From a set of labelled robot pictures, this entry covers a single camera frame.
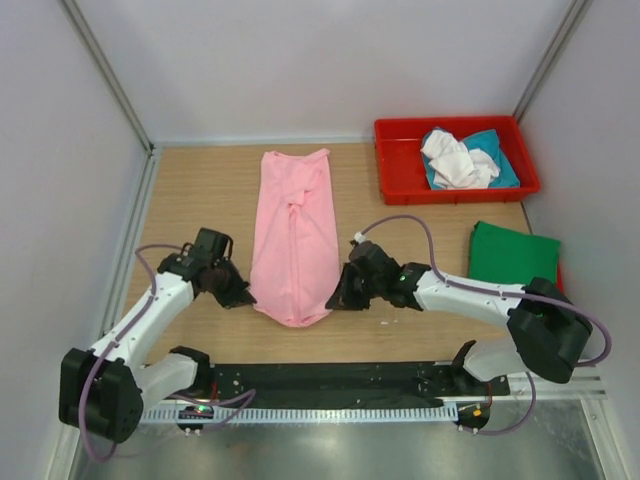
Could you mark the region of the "white crumpled t-shirt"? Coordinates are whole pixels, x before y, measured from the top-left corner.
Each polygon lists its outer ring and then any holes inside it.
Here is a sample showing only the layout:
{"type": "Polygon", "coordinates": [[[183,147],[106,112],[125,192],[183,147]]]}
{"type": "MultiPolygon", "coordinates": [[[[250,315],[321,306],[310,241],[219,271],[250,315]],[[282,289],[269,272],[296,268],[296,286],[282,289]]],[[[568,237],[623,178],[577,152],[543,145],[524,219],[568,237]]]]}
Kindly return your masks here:
{"type": "Polygon", "coordinates": [[[420,152],[426,160],[429,185],[436,189],[486,189],[501,173],[484,150],[469,150],[463,142],[441,129],[426,135],[420,152]]]}

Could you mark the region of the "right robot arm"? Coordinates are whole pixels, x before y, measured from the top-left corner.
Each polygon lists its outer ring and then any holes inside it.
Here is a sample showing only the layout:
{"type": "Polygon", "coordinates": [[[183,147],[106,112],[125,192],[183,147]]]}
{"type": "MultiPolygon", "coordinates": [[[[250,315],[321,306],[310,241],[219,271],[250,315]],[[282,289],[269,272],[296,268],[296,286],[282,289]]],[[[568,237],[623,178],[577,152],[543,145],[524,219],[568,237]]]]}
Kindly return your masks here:
{"type": "Polygon", "coordinates": [[[533,373],[566,384],[593,328],[584,315],[550,282],[501,286],[448,275],[422,263],[399,264],[377,244],[354,246],[326,306],[361,311],[381,298],[396,308],[446,312],[503,329],[494,341],[471,340],[452,364],[474,379],[533,373]]]}

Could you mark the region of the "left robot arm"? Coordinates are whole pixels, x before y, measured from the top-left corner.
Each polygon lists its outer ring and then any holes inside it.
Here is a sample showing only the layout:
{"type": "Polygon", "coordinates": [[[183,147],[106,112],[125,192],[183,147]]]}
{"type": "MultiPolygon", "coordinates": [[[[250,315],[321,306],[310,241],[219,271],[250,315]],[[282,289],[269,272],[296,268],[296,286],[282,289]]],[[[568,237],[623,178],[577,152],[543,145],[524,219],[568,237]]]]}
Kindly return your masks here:
{"type": "Polygon", "coordinates": [[[224,308],[254,303],[245,281],[227,257],[207,261],[172,253],[145,294],[122,320],[89,349],[71,349],[61,362],[59,420],[120,444],[142,414],[174,394],[199,396],[214,383],[208,354],[172,348],[145,365],[148,352],[171,322],[201,293],[224,308]]]}

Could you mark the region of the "aluminium frame rail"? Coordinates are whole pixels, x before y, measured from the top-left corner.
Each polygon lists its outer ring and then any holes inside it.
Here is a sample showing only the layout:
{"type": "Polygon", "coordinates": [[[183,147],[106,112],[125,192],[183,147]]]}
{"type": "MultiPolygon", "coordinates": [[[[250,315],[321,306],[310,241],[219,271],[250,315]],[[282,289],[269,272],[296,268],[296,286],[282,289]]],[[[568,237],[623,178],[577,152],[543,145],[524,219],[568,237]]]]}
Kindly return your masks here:
{"type": "Polygon", "coordinates": [[[504,377],[511,396],[525,398],[531,395],[534,384],[538,401],[590,400],[607,397],[604,383],[595,367],[580,367],[574,370],[570,381],[558,384],[545,380],[534,373],[514,373],[504,377]]]}

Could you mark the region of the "pink t-shirt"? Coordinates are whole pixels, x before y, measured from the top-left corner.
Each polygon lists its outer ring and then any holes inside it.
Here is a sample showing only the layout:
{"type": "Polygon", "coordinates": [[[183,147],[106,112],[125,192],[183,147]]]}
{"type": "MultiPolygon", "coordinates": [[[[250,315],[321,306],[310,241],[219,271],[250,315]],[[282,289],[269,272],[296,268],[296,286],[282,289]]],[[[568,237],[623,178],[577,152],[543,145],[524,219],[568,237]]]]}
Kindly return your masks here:
{"type": "Polygon", "coordinates": [[[326,317],[341,267],[329,150],[263,155],[250,292],[254,308],[305,328],[326,317]]]}

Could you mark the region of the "red plastic bin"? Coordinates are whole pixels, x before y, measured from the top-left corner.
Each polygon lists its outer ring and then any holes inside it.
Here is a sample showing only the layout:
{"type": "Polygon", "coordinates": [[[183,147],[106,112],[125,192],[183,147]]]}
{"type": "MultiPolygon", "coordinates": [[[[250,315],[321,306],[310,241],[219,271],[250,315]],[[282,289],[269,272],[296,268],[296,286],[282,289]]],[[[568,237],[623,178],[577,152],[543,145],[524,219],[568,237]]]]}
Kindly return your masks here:
{"type": "Polygon", "coordinates": [[[374,122],[379,190],[387,205],[519,202],[540,190],[540,181],[516,120],[507,115],[388,118],[374,122]],[[420,148],[436,127],[463,139],[494,129],[518,188],[433,190],[420,148]]]}

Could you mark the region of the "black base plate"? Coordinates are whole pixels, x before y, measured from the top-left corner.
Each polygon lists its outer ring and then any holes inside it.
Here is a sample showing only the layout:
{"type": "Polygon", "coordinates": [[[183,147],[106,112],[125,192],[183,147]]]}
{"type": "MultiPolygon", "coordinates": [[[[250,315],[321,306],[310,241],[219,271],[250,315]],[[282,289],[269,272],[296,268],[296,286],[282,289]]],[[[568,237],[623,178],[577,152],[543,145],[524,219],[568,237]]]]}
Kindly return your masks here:
{"type": "Polygon", "coordinates": [[[446,397],[481,401],[510,394],[504,376],[480,382],[438,362],[221,364],[205,395],[231,399],[250,389],[258,409],[436,408],[446,397]]]}

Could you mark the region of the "green folded t-shirt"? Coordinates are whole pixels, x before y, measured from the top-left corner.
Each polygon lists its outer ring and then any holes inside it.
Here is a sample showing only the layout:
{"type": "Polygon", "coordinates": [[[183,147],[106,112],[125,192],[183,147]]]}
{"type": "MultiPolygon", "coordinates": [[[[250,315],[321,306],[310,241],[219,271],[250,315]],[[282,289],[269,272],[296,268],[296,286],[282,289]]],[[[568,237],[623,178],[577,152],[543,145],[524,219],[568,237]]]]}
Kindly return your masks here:
{"type": "Polygon", "coordinates": [[[556,239],[479,221],[470,235],[468,277],[496,284],[539,277],[558,284],[560,247],[556,239]]]}

